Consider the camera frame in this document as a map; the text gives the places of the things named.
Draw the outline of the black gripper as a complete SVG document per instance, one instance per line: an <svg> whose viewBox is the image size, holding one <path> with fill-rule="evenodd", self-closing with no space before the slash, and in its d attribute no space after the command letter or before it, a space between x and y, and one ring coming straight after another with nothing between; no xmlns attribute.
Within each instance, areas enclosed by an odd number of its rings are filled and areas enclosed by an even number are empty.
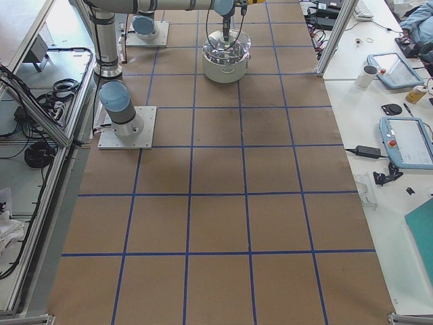
<svg viewBox="0 0 433 325"><path fill-rule="evenodd" d="M223 16L223 32L229 33L230 28L231 28L231 16L225 15Z"/></svg>

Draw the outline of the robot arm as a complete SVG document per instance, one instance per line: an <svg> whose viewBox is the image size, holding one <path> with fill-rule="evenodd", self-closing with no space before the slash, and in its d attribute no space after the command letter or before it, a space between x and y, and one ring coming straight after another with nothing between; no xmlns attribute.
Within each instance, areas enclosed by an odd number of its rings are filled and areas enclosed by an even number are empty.
<svg viewBox="0 0 433 325"><path fill-rule="evenodd" d="M122 76L116 44L116 14L138 14L156 10L214 10L223 18L223 30L229 30L229 20L236 7L249 5L248 1L72 1L82 5L83 21L89 23L89 34L95 46L95 74L103 81Z"/></svg>
<svg viewBox="0 0 433 325"><path fill-rule="evenodd" d="M133 17L131 25L137 37L144 41L151 41L158 33L155 25L155 11L139 12Z"/></svg>

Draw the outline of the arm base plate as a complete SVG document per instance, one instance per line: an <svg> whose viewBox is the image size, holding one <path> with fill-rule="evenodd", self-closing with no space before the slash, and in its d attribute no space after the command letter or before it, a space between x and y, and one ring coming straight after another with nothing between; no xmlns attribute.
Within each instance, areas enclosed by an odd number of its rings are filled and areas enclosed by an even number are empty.
<svg viewBox="0 0 433 325"><path fill-rule="evenodd" d="M156 106L136 106L135 118L123 125L113 123L108 113L107 127L100 129L98 148L101 150L151 149L157 115Z"/></svg>
<svg viewBox="0 0 433 325"><path fill-rule="evenodd" d="M131 24L127 35L127 47L166 47L170 22L155 21L151 25L151 32L137 32Z"/></svg>

